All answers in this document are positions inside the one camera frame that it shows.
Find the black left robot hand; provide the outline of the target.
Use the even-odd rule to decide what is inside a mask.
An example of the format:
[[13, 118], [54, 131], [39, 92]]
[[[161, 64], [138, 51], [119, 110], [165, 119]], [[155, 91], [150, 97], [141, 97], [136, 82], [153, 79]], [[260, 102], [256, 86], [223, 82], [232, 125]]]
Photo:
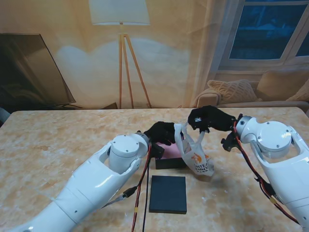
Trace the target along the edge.
[[144, 134], [153, 143], [161, 143], [165, 145], [172, 145], [175, 143], [175, 128], [173, 122], [158, 121], [154, 123], [150, 129]]

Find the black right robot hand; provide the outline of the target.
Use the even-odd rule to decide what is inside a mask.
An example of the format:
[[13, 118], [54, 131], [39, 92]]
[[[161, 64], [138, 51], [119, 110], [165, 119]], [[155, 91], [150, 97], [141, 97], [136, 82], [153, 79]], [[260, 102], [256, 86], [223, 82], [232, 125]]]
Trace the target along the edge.
[[218, 131], [230, 131], [236, 118], [228, 115], [222, 110], [208, 105], [193, 109], [188, 117], [188, 123], [193, 130], [199, 129], [199, 132], [209, 133], [209, 128]]

